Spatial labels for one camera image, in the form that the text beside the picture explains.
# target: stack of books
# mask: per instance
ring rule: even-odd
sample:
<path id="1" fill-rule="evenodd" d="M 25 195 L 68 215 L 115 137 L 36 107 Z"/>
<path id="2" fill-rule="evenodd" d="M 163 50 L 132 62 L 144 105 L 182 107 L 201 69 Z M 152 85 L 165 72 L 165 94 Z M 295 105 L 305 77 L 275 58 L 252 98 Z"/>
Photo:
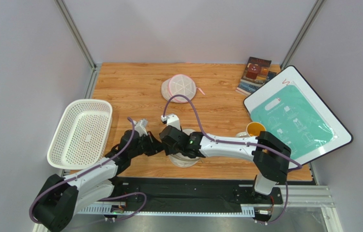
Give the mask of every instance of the stack of books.
<path id="1" fill-rule="evenodd" d="M 271 60 L 250 57 L 236 92 L 249 96 L 272 80 L 277 73 L 269 71 Z"/>

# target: white wall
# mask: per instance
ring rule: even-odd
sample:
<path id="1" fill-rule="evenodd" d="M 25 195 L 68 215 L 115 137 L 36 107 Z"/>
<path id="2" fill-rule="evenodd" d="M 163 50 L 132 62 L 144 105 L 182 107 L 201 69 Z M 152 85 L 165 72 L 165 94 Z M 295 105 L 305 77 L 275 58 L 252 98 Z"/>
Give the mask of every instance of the white wall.
<path id="1" fill-rule="evenodd" d="M 280 63 L 315 0 L 66 0 L 97 63 Z"/>
<path id="2" fill-rule="evenodd" d="M 314 161 L 346 232 L 363 232 L 363 1 L 326 1 L 291 62 L 352 132 Z"/>
<path id="3" fill-rule="evenodd" d="M 50 141 L 89 76 L 54 1 L 0 1 L 0 231 L 32 230 L 28 208 L 56 172 Z"/>

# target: wooden tabletop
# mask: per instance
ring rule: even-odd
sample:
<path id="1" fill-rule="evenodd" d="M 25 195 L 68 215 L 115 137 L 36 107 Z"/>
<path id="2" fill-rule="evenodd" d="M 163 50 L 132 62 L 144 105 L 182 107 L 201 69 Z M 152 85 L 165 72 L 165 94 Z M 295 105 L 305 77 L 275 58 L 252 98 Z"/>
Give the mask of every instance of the wooden tabletop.
<path id="1" fill-rule="evenodd" d="M 131 129 L 127 117 L 135 121 L 146 118 L 147 130 L 159 139 L 164 129 L 160 120 L 166 100 L 161 95 L 161 84 L 176 74 L 193 78 L 199 91 L 193 98 L 200 121 L 206 132 L 234 137 L 244 131 L 251 121 L 243 106 L 245 96 L 235 91 L 245 68 L 244 64 L 192 64 L 192 63 L 104 63 L 94 90 L 93 98 L 108 101 L 113 106 L 113 122 L 106 151 L 119 143 L 126 130 Z M 279 72 L 278 65 L 271 71 Z M 166 114 L 174 113 L 181 126 L 199 131 L 196 117 L 187 103 L 171 103 Z M 173 177 L 205 179 L 254 179 L 257 167 L 241 159 L 214 157 L 201 159 L 189 168 L 171 163 L 164 152 L 132 159 L 131 166 L 120 176 Z M 311 181 L 307 165 L 288 174 L 289 180 Z"/>

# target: yellow cup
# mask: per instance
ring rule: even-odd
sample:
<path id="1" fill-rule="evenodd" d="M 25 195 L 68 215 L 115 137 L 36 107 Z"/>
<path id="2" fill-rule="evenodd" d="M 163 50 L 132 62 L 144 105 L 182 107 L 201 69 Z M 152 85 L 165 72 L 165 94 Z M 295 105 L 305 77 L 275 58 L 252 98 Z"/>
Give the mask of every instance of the yellow cup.
<path id="1" fill-rule="evenodd" d="M 240 132 L 236 134 L 236 137 L 252 137 L 252 136 L 259 136 L 260 132 L 266 131 L 265 126 L 259 122 L 251 122 L 247 124 L 246 131 Z"/>

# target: perforated basket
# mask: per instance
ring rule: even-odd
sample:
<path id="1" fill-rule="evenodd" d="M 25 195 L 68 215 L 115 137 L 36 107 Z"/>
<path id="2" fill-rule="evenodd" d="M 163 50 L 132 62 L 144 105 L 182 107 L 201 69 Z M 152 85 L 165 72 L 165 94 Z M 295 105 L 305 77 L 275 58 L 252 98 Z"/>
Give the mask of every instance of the perforated basket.
<path id="1" fill-rule="evenodd" d="M 67 106 L 47 153 L 56 168 L 87 168 L 103 157 L 110 133 L 111 105 L 102 100 L 83 99 Z"/>

